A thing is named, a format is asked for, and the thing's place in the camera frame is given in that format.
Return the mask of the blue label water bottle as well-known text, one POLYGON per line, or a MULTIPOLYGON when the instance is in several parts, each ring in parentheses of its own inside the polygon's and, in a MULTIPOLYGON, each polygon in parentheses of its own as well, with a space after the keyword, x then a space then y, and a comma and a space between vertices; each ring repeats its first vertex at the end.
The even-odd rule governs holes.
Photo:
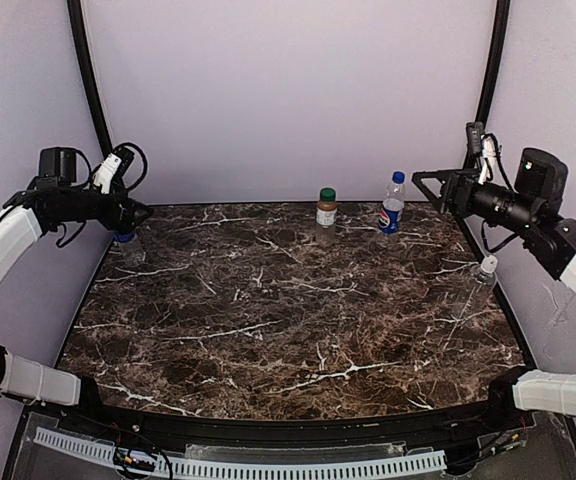
POLYGON ((144 262, 146 252, 135 231, 128 234, 114 232, 113 240, 127 266, 137 267, 144 262))

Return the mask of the green cap coffee bottle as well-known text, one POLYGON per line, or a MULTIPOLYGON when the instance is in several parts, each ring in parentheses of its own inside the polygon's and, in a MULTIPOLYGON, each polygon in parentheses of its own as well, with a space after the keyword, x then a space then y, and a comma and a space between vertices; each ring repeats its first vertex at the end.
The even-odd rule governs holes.
POLYGON ((331 187, 319 192, 316 212, 316 239, 320 245, 330 244, 336 233, 337 194, 331 187))

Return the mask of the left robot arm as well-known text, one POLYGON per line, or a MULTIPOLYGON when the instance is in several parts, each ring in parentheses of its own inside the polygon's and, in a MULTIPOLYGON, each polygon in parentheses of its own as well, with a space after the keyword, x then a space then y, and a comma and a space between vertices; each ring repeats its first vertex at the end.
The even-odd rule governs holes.
MULTIPOLYGON (((121 243, 153 210, 133 198, 133 185, 123 177, 136 158, 148 161, 132 142, 111 149, 97 167, 88 167, 84 182, 77 180, 77 162, 84 154, 71 147, 49 147, 39 154, 37 175, 16 192, 0 211, 0 284, 17 261, 37 241, 69 223, 85 227, 96 221, 121 243)), ((0 396, 29 404, 76 407, 96 401, 94 381, 10 353, 0 345, 0 396)))

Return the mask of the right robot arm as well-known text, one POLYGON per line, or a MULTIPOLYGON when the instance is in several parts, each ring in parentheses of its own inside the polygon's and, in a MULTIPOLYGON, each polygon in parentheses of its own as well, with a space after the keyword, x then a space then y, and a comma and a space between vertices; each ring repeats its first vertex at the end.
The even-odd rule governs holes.
MULTIPOLYGON (((511 231, 553 279, 576 295, 576 220, 559 213, 567 176, 564 162, 527 147, 513 188, 481 183, 474 169, 420 171, 412 182, 440 213, 476 215, 511 231)), ((482 415, 488 428, 499 430, 523 411, 576 417, 576 374, 514 367, 490 382, 482 415)))

